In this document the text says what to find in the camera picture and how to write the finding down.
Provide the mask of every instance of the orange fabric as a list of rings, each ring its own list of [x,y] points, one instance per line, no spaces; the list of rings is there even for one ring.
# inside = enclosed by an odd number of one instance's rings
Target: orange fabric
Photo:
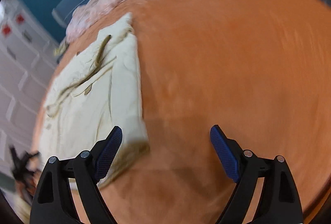
[[[102,189],[116,221],[215,223],[235,185],[210,143],[214,124],[258,156],[283,155],[306,210],[331,172],[330,9],[320,0],[127,0],[69,47],[55,75],[128,11],[151,152]]]

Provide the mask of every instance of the red label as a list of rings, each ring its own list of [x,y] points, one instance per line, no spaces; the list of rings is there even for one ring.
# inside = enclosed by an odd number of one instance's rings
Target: red label
[[[5,37],[7,37],[12,32],[12,29],[8,26],[8,24],[4,24],[2,26],[1,32]]]
[[[21,14],[18,14],[16,16],[16,22],[17,22],[18,25],[20,25],[20,24],[22,24],[24,22],[24,18],[22,17]]]

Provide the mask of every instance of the metal screw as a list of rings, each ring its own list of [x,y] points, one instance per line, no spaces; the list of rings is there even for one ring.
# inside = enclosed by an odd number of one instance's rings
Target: metal screw
[[[48,159],[48,162],[49,162],[49,163],[54,163],[54,162],[56,162],[56,157],[50,157],[50,158]]]
[[[244,151],[244,155],[246,156],[246,157],[251,157],[251,156],[253,156],[253,152],[252,151],[250,151],[250,150],[245,150]]]
[[[279,161],[279,162],[284,162],[285,159],[284,159],[283,156],[277,156],[277,161]]]
[[[90,154],[90,152],[88,152],[88,151],[83,151],[83,152],[80,154],[80,156],[81,156],[82,158],[87,158],[87,157],[89,156],[89,154]]]

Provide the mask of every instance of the white cabinet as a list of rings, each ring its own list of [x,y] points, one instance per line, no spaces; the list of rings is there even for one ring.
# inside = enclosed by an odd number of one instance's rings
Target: white cabinet
[[[19,154],[31,147],[58,44],[18,0],[6,0],[5,5],[0,22],[0,171],[11,176],[8,146],[13,144]]]

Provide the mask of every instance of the cream cloth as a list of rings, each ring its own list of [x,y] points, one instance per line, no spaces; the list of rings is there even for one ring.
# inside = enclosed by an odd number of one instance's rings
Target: cream cloth
[[[100,30],[97,40],[75,56],[54,80],[44,104],[41,168],[51,156],[68,159],[90,150],[119,126],[123,141],[100,187],[149,149],[142,119],[137,39],[130,24],[131,14],[127,13]],[[112,37],[102,51],[98,68],[97,54],[108,35]]]

